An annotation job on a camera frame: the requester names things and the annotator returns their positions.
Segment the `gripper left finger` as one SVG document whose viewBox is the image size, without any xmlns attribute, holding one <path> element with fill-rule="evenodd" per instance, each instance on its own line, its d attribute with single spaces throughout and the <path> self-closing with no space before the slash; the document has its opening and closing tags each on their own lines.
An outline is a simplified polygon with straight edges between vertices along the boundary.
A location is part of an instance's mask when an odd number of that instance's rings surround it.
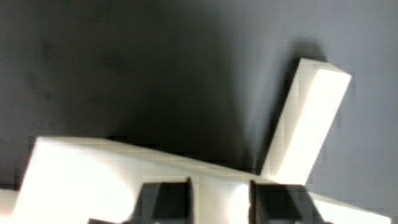
<svg viewBox="0 0 398 224">
<path fill-rule="evenodd" d="M 194 223 L 192 180 L 146 183 L 141 188 L 132 224 Z"/>
</svg>

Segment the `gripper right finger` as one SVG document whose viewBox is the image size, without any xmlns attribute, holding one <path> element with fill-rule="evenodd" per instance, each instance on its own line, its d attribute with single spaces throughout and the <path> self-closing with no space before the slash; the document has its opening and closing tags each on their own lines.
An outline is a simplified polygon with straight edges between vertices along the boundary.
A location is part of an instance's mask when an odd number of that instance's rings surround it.
<svg viewBox="0 0 398 224">
<path fill-rule="evenodd" d="M 302 185 L 251 182 L 249 224 L 325 224 Z"/>
</svg>

